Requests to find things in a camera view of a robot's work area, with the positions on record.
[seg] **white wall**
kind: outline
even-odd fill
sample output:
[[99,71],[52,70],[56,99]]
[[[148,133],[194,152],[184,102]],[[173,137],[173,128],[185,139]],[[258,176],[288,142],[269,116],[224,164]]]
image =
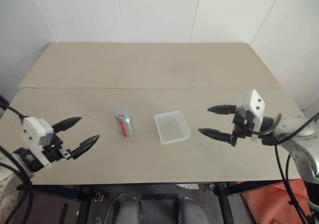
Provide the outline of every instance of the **white wall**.
[[318,20],[318,0],[0,0],[0,94],[51,41],[246,42],[303,109],[319,97]]

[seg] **white plastic tray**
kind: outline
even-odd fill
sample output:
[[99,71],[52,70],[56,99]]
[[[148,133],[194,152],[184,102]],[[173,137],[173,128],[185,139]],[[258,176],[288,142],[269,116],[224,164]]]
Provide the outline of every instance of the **white plastic tray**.
[[181,111],[172,111],[154,115],[161,144],[176,143],[186,140],[190,132]]

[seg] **can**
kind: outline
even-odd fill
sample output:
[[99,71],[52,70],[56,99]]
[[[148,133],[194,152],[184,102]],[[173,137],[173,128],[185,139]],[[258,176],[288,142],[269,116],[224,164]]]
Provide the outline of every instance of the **can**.
[[122,131],[123,136],[131,136],[134,134],[132,124],[132,110],[129,106],[117,106],[114,111],[116,121]]

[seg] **orange mat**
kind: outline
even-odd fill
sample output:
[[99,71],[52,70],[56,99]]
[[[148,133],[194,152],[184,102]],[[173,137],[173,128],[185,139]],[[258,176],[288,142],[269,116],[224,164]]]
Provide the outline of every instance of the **orange mat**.
[[[290,185],[304,209],[310,214],[307,203],[307,191],[302,180],[290,181]],[[284,184],[273,185],[242,194],[256,223],[258,224],[300,224],[300,218],[294,206],[289,205],[290,198]]]

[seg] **table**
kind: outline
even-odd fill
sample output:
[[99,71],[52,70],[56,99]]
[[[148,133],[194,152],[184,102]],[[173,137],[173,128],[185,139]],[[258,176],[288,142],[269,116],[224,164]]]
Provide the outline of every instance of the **table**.
[[[52,43],[20,84],[11,105],[54,124],[82,120],[59,135],[65,147],[101,134],[77,160],[40,170],[34,184],[185,183],[280,179],[274,150],[258,141],[236,147],[200,134],[198,128],[231,132],[232,116],[207,112],[235,104],[256,88],[266,116],[302,115],[247,44]],[[130,105],[136,133],[122,137],[114,108]],[[181,110],[190,139],[163,146],[153,115]],[[18,119],[9,111],[0,122],[1,142],[10,151],[23,145]],[[284,162],[287,153],[281,150]],[[299,175],[294,164],[290,177]]]

